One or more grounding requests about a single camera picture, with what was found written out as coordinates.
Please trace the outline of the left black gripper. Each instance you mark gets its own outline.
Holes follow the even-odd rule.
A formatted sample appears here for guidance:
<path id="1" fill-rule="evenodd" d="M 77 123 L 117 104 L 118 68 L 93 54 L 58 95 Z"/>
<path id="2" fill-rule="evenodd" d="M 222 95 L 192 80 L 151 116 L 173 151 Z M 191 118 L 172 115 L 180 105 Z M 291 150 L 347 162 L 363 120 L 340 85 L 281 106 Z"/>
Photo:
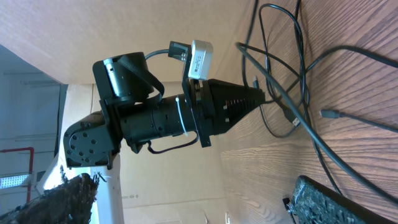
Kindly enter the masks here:
<path id="1" fill-rule="evenodd" d="M 224 134 L 247 114 L 265 103 L 259 88 L 211 79 L 189 79 L 191 59 L 184 62 L 182 89 L 202 147 L 210 147 L 211 135 Z"/>

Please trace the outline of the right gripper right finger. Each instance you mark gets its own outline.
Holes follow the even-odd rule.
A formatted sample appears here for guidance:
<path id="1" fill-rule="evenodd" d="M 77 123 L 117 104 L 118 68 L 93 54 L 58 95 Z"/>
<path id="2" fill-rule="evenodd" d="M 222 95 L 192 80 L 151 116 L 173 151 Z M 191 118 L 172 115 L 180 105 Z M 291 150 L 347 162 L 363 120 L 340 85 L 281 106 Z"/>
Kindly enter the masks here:
<path id="1" fill-rule="evenodd" d="M 298 176 L 293 195 L 287 199 L 287 213 L 294 223 L 392 222 L 306 175 Z"/>

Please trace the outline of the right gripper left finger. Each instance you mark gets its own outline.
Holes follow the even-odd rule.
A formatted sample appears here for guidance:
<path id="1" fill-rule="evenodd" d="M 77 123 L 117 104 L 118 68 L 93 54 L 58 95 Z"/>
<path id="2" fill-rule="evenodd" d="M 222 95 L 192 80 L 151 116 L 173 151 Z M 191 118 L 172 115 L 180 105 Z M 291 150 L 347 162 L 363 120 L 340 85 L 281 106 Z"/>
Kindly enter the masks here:
<path id="1" fill-rule="evenodd" d="M 99 184 L 98 174 L 79 174 L 1 215 L 1 223 L 89 224 Z"/>

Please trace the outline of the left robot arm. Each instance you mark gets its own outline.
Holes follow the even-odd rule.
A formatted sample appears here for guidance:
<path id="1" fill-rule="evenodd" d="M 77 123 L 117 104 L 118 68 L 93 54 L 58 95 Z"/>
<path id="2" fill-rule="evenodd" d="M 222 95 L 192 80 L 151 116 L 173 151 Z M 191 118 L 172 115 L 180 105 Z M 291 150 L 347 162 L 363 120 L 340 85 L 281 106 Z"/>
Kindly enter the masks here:
<path id="1" fill-rule="evenodd" d="M 93 65 L 101 110 L 71 125 L 64 134 L 66 165 L 111 169 L 121 143 L 135 153 L 158 138 L 195 133 L 195 142 L 226 133 L 265 101 L 264 92 L 221 80 L 183 77 L 182 93 L 165 96 L 141 52 Z"/>

